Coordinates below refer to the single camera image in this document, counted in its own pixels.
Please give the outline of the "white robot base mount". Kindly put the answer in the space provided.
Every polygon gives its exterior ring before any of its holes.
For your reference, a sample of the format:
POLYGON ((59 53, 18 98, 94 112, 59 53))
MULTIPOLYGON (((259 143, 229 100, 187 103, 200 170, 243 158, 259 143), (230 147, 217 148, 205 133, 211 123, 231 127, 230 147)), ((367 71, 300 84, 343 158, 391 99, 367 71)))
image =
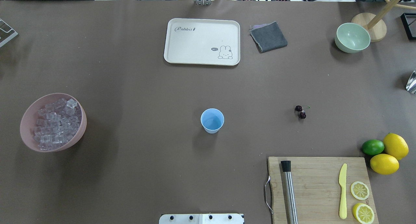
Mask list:
POLYGON ((244 224, 243 214, 165 214, 159 218, 159 224, 244 224))

